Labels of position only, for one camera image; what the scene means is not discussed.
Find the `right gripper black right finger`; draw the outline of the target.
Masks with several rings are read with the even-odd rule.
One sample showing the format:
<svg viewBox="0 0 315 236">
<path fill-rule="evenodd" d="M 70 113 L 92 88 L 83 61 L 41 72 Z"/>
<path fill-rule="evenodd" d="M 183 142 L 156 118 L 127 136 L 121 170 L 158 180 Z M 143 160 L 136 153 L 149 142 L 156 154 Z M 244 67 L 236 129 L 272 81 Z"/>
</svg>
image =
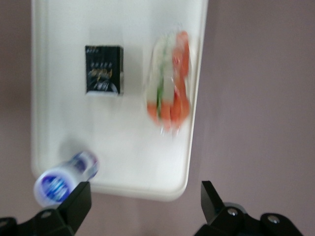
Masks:
<svg viewBox="0 0 315 236">
<path fill-rule="evenodd" d="M 201 183 L 201 207 L 206 224 L 196 236 L 247 236 L 245 214 L 242 206 L 224 203 L 210 181 Z"/>
</svg>

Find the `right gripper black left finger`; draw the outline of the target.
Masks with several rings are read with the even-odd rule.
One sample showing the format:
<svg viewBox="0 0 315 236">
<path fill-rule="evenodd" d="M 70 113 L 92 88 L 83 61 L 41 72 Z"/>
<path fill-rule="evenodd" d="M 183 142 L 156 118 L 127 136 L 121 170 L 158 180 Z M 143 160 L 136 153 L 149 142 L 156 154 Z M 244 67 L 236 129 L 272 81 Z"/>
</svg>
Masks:
<svg viewBox="0 0 315 236">
<path fill-rule="evenodd" d="M 60 205 L 45 207 L 32 219 L 18 225 L 18 235 L 73 236 L 91 206 L 90 183 L 81 182 Z"/>
</svg>

